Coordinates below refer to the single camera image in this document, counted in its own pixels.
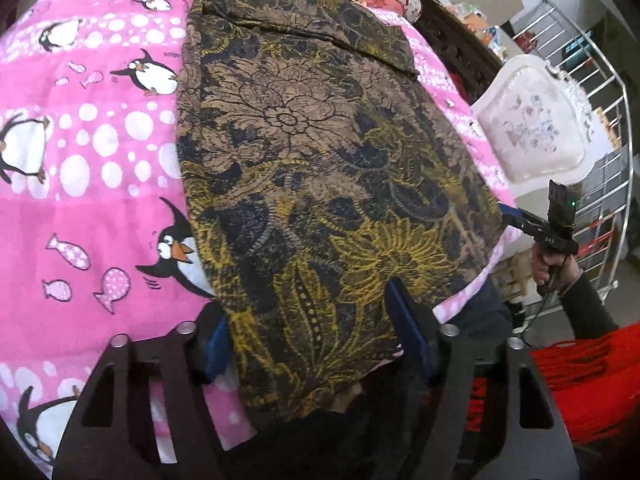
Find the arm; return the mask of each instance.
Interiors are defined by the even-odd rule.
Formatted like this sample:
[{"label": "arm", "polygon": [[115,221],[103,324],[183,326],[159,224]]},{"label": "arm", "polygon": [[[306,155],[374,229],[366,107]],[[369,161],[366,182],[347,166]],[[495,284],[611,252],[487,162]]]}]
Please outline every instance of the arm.
[{"label": "arm", "polygon": [[565,259],[564,254],[542,254],[536,244],[532,257],[533,277],[538,284],[549,279],[548,266],[562,266],[559,296],[576,339],[597,339],[618,329],[572,256]]}]

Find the bed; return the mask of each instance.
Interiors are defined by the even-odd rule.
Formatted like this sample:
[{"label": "bed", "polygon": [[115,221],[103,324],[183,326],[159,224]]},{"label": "bed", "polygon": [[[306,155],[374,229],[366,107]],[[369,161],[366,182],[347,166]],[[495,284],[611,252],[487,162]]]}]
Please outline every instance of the bed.
[{"label": "bed", "polygon": [[[38,0],[0,40],[0,414],[29,457],[52,471],[60,438],[102,349],[195,319],[212,290],[189,236],[175,145],[177,75],[193,0]],[[454,125],[487,186],[513,205],[482,129],[439,58],[401,16],[418,81]],[[177,237],[182,242],[174,244]],[[434,313],[446,322],[489,265]],[[168,253],[188,267],[163,263]],[[161,388],[151,410],[164,462],[175,461]],[[255,430],[234,364],[206,389],[222,446]]]}]

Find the floral fabric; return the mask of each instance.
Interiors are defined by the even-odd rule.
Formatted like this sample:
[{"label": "floral fabric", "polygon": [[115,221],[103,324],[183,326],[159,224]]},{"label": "floral fabric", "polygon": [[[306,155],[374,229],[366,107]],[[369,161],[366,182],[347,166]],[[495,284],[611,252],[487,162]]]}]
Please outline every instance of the floral fabric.
[{"label": "floral fabric", "polygon": [[433,308],[500,215],[401,29],[350,0],[195,0],[183,59],[185,196],[260,429],[390,357],[386,281]]}]

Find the hand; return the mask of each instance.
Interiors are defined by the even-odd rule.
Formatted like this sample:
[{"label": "hand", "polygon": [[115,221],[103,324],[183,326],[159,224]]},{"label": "hand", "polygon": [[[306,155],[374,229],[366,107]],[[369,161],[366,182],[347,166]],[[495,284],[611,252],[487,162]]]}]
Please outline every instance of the hand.
[{"label": "hand", "polygon": [[533,244],[531,272],[537,284],[542,285],[550,279],[549,266],[562,266],[558,276],[557,289],[563,290],[573,285],[582,275],[582,269],[578,267],[573,256],[564,259],[561,253],[543,253],[538,244]]}]

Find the penguin beak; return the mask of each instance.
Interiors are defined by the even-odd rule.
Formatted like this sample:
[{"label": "penguin beak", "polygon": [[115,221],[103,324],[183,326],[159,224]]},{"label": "penguin beak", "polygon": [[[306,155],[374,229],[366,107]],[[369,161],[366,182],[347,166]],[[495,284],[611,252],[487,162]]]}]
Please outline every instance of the penguin beak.
[{"label": "penguin beak", "polygon": [[53,456],[53,452],[51,450],[51,448],[49,446],[47,446],[47,444],[45,444],[44,442],[38,441],[38,448],[41,450],[41,452],[43,452],[48,458],[51,458]]},{"label": "penguin beak", "polygon": [[181,244],[177,240],[174,240],[174,243],[171,244],[171,257],[174,260],[190,264],[191,262],[187,258],[187,254],[191,253],[193,253],[193,249],[191,249],[189,246],[186,246],[185,244]]}]

